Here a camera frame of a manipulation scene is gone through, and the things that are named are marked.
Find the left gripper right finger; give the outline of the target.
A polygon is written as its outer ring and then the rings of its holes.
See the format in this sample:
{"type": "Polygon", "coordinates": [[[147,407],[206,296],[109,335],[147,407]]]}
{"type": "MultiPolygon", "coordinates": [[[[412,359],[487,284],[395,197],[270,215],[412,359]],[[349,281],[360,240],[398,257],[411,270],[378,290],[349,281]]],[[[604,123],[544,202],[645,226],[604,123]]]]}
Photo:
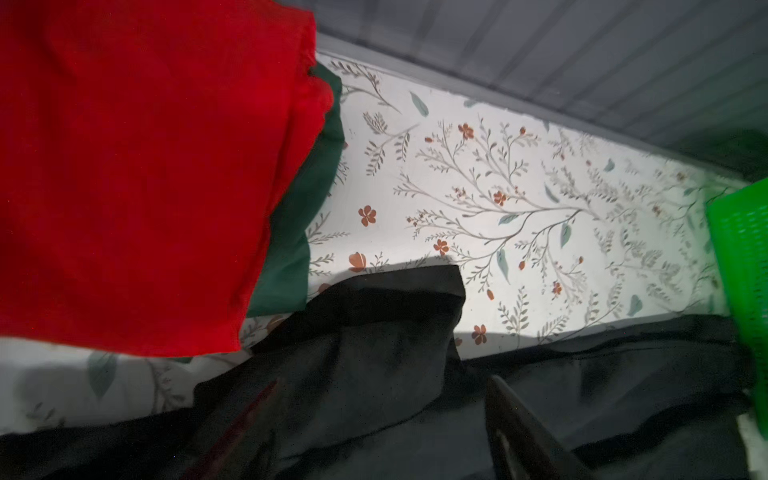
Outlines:
{"type": "Polygon", "coordinates": [[[498,479],[592,479],[593,473],[566,450],[500,377],[489,378],[485,427],[498,479]]]}

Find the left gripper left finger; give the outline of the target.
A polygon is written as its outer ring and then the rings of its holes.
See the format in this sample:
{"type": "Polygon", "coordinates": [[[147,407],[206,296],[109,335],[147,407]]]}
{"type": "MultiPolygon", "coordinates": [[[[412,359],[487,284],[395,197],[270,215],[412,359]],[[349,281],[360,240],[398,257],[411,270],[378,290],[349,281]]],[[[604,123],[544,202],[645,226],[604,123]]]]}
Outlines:
{"type": "Polygon", "coordinates": [[[271,382],[181,479],[273,479],[282,388],[271,382]]]}

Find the black t shirt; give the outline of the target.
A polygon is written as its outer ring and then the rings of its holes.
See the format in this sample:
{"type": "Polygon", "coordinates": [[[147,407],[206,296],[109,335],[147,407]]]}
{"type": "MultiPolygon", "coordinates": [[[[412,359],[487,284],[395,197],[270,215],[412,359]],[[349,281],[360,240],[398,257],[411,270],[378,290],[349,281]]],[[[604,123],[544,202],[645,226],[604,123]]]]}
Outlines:
{"type": "Polygon", "coordinates": [[[271,382],[273,479],[498,479],[485,427],[502,378],[592,479],[746,479],[754,363],[732,321],[686,315],[463,360],[454,266],[336,284],[198,385],[189,409],[1,440],[5,479],[181,479],[271,382]]]}

